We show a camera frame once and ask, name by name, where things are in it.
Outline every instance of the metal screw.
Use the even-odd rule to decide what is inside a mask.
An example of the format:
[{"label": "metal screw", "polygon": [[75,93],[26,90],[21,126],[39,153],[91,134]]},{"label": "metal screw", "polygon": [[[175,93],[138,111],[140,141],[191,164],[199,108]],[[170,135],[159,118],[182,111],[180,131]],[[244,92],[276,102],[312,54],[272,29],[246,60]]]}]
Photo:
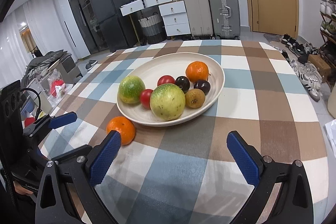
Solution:
[{"label": "metal screw", "polygon": [[298,166],[298,167],[301,167],[302,166],[302,161],[296,160],[295,165]]},{"label": "metal screw", "polygon": [[47,162],[47,167],[52,167],[54,165],[54,162],[52,160]]},{"label": "metal screw", "polygon": [[83,162],[83,161],[85,161],[85,157],[84,156],[79,156],[77,158],[77,162]]},{"label": "metal screw", "polygon": [[267,163],[272,162],[272,158],[270,156],[263,156],[263,160]]}]

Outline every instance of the white curtain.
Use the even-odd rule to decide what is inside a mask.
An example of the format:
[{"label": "white curtain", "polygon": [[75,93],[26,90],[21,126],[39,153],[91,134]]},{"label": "white curtain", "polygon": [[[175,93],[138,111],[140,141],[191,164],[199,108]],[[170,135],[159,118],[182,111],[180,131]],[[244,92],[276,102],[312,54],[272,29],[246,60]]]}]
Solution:
[{"label": "white curtain", "polygon": [[53,0],[28,0],[23,4],[27,23],[36,45],[43,55],[50,51],[65,50],[77,56],[59,21]]},{"label": "white curtain", "polygon": [[13,12],[0,23],[0,87],[21,80],[32,59],[22,42]]}]

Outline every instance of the laundry basket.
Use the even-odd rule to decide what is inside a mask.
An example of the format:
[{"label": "laundry basket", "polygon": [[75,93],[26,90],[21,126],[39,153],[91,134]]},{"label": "laundry basket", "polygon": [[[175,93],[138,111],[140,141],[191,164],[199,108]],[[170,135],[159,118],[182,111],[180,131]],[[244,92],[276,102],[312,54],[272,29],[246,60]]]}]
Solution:
[{"label": "laundry basket", "polygon": [[147,18],[139,19],[143,34],[147,38],[148,44],[156,44],[164,41],[166,32],[164,30],[163,18],[158,13]]}]

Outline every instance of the red object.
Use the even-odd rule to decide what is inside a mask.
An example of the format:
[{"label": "red object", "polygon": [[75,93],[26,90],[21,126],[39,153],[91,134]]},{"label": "red object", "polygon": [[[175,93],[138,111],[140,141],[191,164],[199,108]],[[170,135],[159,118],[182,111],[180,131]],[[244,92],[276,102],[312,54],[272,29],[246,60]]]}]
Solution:
[{"label": "red object", "polygon": [[170,75],[164,75],[158,80],[157,86],[168,83],[175,84],[175,79]]},{"label": "red object", "polygon": [[151,99],[152,92],[153,92],[153,90],[147,89],[147,90],[143,90],[140,93],[140,102],[142,103],[144,108],[151,109],[150,99]]},{"label": "red object", "polygon": [[52,96],[56,97],[56,86],[57,85],[63,85],[64,81],[63,80],[56,80],[51,84],[51,88],[50,88],[50,93]]},{"label": "red object", "polygon": [[33,122],[35,122],[35,118],[34,117],[28,117],[25,119],[25,128],[27,126],[29,126],[30,124],[32,124]]}]

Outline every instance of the cardboard box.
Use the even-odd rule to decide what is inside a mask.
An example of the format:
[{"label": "cardboard box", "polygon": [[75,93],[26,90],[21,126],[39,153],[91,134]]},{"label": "cardboard box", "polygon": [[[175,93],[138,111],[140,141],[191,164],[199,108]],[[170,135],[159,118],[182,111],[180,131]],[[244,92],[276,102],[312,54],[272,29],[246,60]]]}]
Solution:
[{"label": "cardboard box", "polygon": [[310,54],[308,56],[308,61],[318,69],[321,76],[324,76],[322,83],[325,83],[327,77],[331,74],[331,67],[318,55]]}]

